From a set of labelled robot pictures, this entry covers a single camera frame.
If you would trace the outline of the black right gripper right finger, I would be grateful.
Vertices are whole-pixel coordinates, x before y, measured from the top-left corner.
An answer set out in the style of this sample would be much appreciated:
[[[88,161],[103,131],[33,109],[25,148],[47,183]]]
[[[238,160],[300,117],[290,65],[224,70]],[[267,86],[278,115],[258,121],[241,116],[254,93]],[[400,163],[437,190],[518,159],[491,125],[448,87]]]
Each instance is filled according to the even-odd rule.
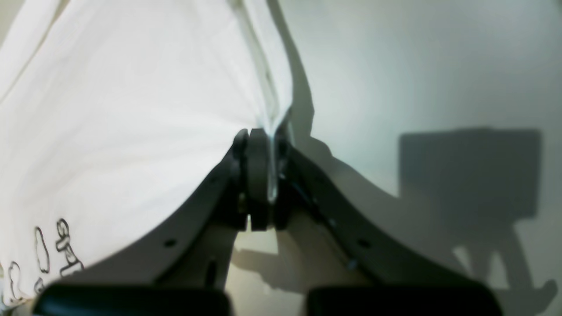
[[[309,316],[501,316],[480,282],[429,260],[370,222],[325,171],[297,150],[284,122],[274,134],[274,225],[311,219],[355,284],[315,285]]]

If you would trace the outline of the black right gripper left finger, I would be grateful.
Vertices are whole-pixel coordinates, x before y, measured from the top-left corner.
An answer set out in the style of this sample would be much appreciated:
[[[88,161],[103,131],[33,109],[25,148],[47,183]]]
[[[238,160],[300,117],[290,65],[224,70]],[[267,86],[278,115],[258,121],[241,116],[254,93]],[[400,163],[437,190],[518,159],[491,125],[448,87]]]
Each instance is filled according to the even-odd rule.
[[[181,206],[118,253],[48,286],[35,316],[230,316],[234,240],[269,226],[269,137],[237,133]]]

